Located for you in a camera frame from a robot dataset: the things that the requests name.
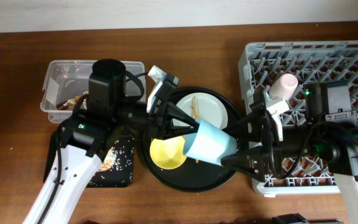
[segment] transparent container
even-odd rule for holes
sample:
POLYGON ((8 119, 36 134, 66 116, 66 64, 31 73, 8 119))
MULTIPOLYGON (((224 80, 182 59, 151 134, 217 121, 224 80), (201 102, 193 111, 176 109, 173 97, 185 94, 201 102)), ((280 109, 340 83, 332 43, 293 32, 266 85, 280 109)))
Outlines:
MULTIPOLYGON (((95 60, 54 60, 50 62, 42 91, 41 110, 48 113, 49 121, 60 123, 71 116, 72 111, 57 110, 56 105, 88 91, 88 79, 95 60)), ((134 75, 144 73, 142 62, 122 62, 127 71, 134 75)), ((146 91, 145 77, 140 77, 146 91)), ((127 82, 126 95, 139 95, 139 88, 132 81, 127 82)), ((140 99, 145 102, 146 95, 140 99)))

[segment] white wall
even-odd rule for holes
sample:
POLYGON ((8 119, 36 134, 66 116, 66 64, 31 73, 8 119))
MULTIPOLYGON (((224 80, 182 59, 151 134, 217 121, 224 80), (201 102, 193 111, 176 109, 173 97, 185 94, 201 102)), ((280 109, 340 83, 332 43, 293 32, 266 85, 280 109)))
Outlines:
POLYGON ((358 21, 357 0, 0 0, 0 32, 358 21))

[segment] black tray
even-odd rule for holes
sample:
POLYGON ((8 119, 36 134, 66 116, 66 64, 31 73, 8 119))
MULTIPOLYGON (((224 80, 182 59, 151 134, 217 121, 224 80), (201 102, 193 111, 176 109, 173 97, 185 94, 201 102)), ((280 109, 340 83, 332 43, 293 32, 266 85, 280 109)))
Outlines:
MULTIPOLYGON (((211 94, 223 103, 227 110, 228 126, 240 118, 238 112, 229 100, 219 93, 205 88, 188 87, 175 90, 170 101, 177 103, 184 96, 199 92, 211 94)), ((176 169, 161 169, 154 164, 150 157, 150 143, 151 139, 147 139, 143 136, 143 141, 139 142, 140 159, 157 180, 173 189, 184 192, 202 192, 211 190, 226 183, 236 173, 233 170, 214 164, 202 161, 196 163, 194 159, 189 157, 186 159, 185 163, 176 169)), ((239 149, 243 149, 243 142, 237 140, 237 143, 239 149)))

